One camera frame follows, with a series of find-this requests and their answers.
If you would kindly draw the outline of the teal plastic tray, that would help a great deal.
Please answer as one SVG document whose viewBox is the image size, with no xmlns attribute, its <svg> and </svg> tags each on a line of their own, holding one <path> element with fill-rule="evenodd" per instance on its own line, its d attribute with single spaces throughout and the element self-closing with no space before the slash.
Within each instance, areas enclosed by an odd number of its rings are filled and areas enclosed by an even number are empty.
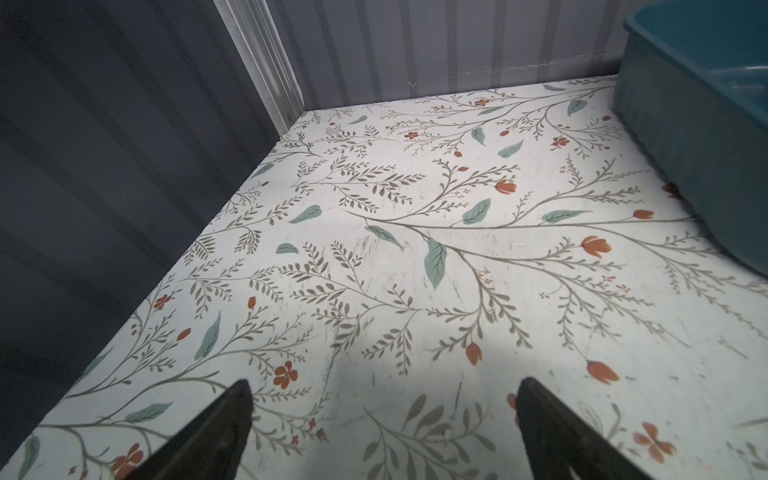
<svg viewBox="0 0 768 480">
<path fill-rule="evenodd" d="M 733 257 L 767 272 L 767 4 L 658 1 L 627 16 L 617 112 Z"/>
</svg>

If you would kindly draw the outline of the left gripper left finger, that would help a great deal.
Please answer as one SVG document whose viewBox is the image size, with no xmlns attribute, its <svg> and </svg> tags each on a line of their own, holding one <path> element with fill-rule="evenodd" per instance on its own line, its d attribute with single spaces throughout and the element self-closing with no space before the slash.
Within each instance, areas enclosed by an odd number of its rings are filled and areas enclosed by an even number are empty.
<svg viewBox="0 0 768 480">
<path fill-rule="evenodd" d="M 238 380 L 127 477 L 233 479 L 245 450 L 252 414 L 249 382 Z"/>
</svg>

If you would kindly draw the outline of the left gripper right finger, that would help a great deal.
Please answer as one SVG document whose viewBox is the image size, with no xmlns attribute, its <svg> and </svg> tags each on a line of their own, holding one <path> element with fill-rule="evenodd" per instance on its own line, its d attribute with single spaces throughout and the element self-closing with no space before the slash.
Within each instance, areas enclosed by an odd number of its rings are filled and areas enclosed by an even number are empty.
<svg viewBox="0 0 768 480">
<path fill-rule="evenodd" d="M 649 477 L 533 377 L 520 383 L 516 412 L 536 479 Z"/>
</svg>

